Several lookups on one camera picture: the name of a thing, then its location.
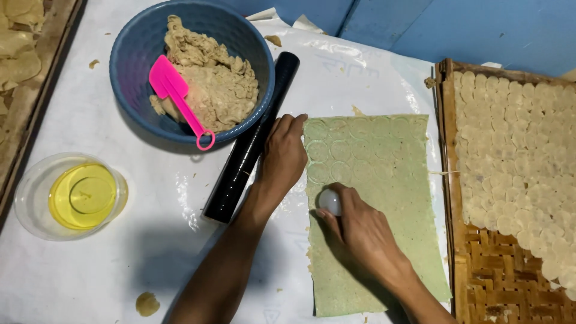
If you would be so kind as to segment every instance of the white ball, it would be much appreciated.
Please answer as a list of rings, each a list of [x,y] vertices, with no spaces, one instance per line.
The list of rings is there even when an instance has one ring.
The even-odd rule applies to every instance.
[[[340,198],[338,197],[338,194],[331,189],[326,189],[320,193],[320,196],[318,197],[318,205],[320,205],[320,208],[322,209],[327,209],[334,216],[342,215]]]

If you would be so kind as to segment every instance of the yellow oil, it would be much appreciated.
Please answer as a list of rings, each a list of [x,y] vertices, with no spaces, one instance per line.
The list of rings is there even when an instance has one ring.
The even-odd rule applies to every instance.
[[[68,169],[54,181],[48,197],[52,217],[70,229],[99,225],[114,207],[116,182],[105,166],[85,163]]]

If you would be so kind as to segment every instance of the pink spatula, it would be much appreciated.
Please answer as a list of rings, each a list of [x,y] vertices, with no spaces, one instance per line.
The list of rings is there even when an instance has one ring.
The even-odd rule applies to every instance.
[[[184,119],[186,119],[190,128],[192,128],[192,131],[196,135],[196,146],[201,150],[208,150],[211,148],[212,145],[214,145],[216,135],[214,135],[213,131],[205,129],[202,126],[198,117],[196,117],[194,112],[190,109],[190,106],[186,103],[186,100],[184,100],[184,97],[188,94],[188,84],[186,84],[186,81],[172,66],[172,63],[170,63],[166,56],[160,55],[156,60],[152,69],[150,69],[148,81],[150,81],[150,84],[154,91],[156,91],[158,97],[164,99],[170,96],[170,98],[172,98],[172,101],[174,101],[176,107],[178,107],[182,116],[184,116]],[[200,137],[204,133],[210,133],[212,136],[212,141],[205,148],[200,146]]]

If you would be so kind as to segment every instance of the hand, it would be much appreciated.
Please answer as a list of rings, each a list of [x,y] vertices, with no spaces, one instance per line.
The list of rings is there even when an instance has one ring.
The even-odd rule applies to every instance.
[[[356,189],[340,183],[329,187],[340,197],[341,219],[325,209],[317,209],[316,213],[358,262],[383,285],[392,292],[401,289],[399,283],[404,282],[407,272],[413,270],[408,258],[398,248],[386,216],[364,202]]]
[[[266,140],[259,182],[275,202],[274,208],[300,179],[308,162],[300,139],[307,119],[308,115],[294,118],[288,114],[277,118]]]

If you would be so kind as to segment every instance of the blue wall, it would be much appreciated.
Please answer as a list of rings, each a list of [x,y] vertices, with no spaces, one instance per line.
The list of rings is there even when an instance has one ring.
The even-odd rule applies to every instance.
[[[559,76],[576,67],[575,0],[357,0],[340,36],[439,62]]]
[[[222,0],[245,16],[275,7],[280,18],[292,25],[305,14],[329,35],[335,36],[344,23],[353,0]]]

